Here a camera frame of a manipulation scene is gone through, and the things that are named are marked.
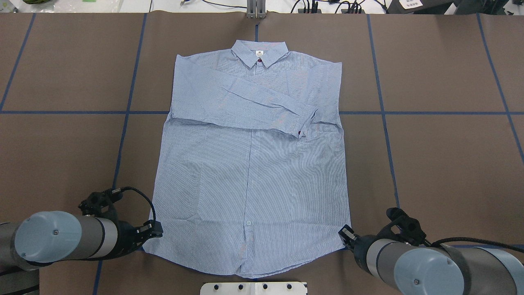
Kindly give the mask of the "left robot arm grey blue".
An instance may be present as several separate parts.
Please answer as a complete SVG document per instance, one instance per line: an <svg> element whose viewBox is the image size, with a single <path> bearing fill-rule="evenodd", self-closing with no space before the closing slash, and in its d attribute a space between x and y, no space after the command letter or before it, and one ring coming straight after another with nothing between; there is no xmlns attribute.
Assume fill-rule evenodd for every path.
<svg viewBox="0 0 524 295"><path fill-rule="evenodd" d="M42 211L20 223L1 224L2 295L37 295L41 268L71 260L110 260L133 253L163 235L159 221L140 227L108 217Z"/></svg>

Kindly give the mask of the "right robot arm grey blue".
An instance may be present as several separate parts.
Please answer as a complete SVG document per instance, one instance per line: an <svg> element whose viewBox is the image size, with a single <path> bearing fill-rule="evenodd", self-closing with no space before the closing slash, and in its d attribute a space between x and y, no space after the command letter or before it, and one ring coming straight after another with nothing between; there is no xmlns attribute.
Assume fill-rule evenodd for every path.
<svg viewBox="0 0 524 295"><path fill-rule="evenodd" d="M357 265L404 295L522 295L523 263L497 248L413 246L385 235L360 236L350 226L339 237Z"/></svg>

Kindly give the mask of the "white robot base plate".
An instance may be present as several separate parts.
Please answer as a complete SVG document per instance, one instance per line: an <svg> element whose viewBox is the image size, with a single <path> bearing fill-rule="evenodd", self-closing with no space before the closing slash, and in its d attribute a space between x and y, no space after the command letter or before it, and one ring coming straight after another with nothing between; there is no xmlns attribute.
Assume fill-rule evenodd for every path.
<svg viewBox="0 0 524 295"><path fill-rule="evenodd" d="M201 295L307 295L306 282L216 282L205 283Z"/></svg>

